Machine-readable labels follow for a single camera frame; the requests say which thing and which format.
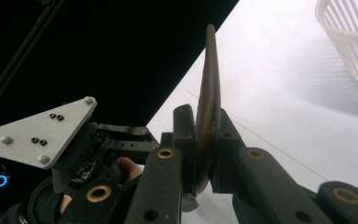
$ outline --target finger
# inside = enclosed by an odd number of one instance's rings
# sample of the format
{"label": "finger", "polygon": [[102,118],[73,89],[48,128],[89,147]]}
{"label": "finger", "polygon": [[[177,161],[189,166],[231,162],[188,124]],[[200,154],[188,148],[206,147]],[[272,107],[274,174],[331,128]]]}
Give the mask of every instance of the finger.
{"label": "finger", "polygon": [[68,206],[69,202],[72,201],[72,198],[69,197],[68,195],[63,195],[62,197],[62,202],[61,202],[61,206],[60,206],[60,213],[62,215],[62,213],[65,211],[66,207]]}
{"label": "finger", "polygon": [[120,157],[117,160],[117,166],[124,172],[124,175],[126,176],[125,183],[129,182],[142,173],[141,168],[129,158]]}

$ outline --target screw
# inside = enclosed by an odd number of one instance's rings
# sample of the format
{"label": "screw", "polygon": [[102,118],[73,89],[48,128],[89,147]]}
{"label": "screw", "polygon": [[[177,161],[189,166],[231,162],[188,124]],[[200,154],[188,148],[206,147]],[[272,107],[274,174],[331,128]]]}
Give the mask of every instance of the screw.
{"label": "screw", "polygon": [[46,163],[48,163],[50,161],[50,157],[40,155],[40,156],[37,157],[37,160],[42,164],[46,164]]}
{"label": "screw", "polygon": [[39,145],[43,147],[43,146],[45,146],[47,143],[48,143],[48,141],[46,141],[45,139],[42,139],[42,140],[40,140]]}
{"label": "screw", "polygon": [[39,138],[33,137],[33,138],[31,138],[31,142],[35,144],[35,143],[39,142]]}
{"label": "screw", "polygon": [[90,104],[92,104],[92,102],[94,102],[94,101],[92,100],[91,97],[86,96],[86,97],[84,98],[84,102],[86,102],[87,105],[90,105]]}
{"label": "screw", "polygon": [[58,116],[57,116],[57,120],[58,120],[58,121],[63,120],[63,115],[58,115]]}
{"label": "screw", "polygon": [[13,138],[11,138],[10,136],[2,136],[1,137],[1,143],[5,144],[5,145],[9,145],[11,142],[13,142]]}

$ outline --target mounting plate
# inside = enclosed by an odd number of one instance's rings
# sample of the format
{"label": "mounting plate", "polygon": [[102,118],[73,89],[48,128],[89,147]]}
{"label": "mounting plate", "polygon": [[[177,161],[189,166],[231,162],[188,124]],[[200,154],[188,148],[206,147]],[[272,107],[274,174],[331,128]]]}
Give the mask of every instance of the mounting plate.
{"label": "mounting plate", "polygon": [[0,157],[49,169],[97,105],[93,97],[0,126]]}

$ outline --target white basket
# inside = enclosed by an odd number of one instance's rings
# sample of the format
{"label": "white basket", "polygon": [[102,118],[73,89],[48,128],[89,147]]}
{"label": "white basket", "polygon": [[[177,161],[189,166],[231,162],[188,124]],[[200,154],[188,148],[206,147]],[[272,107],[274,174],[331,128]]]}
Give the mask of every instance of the white basket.
{"label": "white basket", "polygon": [[358,0],[319,0],[316,18],[358,81]]}

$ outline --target white floor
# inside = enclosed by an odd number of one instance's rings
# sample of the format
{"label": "white floor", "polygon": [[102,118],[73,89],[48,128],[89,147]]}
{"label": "white floor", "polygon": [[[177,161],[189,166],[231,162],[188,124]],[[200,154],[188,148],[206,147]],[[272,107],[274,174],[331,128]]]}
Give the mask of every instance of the white floor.
{"label": "white floor", "polygon": [[[358,83],[315,18],[316,1],[241,0],[216,34],[222,107],[248,147],[269,151],[313,191],[358,187]],[[172,112],[197,114],[204,54],[148,123],[172,132]],[[182,223],[238,223],[228,195],[199,196]]]}

